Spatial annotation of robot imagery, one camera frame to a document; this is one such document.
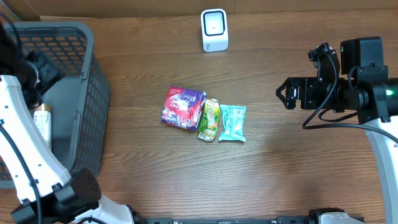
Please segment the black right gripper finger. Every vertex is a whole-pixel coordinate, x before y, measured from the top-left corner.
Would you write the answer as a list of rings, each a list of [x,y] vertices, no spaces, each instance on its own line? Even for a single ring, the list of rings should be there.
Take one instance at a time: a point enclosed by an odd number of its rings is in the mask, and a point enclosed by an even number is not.
[[[287,109],[288,108],[288,102],[286,100],[286,97],[281,92],[277,92],[276,96],[278,97],[278,99],[283,103],[283,105]]]
[[[283,91],[284,89],[286,89],[286,87],[287,87],[287,85],[288,85],[288,82],[289,82],[289,79],[287,78],[287,79],[283,82],[283,84],[281,84],[281,86],[278,87],[278,89],[276,89],[276,93],[277,93],[277,94],[281,94],[282,91]]]

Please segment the white conditioner tube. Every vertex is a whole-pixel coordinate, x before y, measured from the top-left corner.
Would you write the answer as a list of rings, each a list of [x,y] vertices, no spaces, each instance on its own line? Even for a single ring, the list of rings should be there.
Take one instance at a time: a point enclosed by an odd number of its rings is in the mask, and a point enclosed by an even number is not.
[[[43,103],[34,111],[34,123],[44,138],[49,151],[52,150],[52,108]]]

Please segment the teal snack packet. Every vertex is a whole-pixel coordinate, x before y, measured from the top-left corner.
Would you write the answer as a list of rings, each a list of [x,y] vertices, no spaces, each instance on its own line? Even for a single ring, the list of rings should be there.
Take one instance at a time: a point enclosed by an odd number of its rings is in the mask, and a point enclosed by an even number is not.
[[[220,105],[223,132],[219,136],[219,141],[241,141],[245,142],[244,119],[246,115],[245,106]]]

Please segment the green tea drink carton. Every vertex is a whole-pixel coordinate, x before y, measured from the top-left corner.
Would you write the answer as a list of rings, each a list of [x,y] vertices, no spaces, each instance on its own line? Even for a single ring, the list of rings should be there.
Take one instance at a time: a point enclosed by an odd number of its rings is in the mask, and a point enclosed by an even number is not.
[[[206,99],[197,130],[197,138],[204,141],[214,141],[218,132],[220,116],[221,109],[218,100],[215,98]]]

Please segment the red purple snack bag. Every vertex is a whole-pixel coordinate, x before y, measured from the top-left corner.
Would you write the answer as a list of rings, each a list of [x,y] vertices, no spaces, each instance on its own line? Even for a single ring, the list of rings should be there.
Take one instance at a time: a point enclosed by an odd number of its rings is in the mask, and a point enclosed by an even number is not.
[[[196,131],[205,101],[204,91],[169,86],[160,116],[161,121],[188,131]]]

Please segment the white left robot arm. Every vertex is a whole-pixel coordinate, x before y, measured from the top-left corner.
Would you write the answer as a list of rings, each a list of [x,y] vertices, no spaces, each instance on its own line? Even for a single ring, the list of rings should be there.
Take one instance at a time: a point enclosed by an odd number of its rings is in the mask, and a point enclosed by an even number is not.
[[[1,26],[1,159],[20,205],[16,223],[140,223],[103,195],[110,86],[81,22]]]

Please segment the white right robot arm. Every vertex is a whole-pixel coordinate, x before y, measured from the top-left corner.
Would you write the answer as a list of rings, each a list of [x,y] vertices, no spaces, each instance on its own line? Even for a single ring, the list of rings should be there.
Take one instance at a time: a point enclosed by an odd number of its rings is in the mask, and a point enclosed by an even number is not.
[[[324,42],[308,51],[315,77],[289,77],[276,90],[288,110],[300,101],[313,113],[303,129],[355,128],[366,133],[376,158],[386,223],[397,223],[397,79],[389,78],[382,39]]]

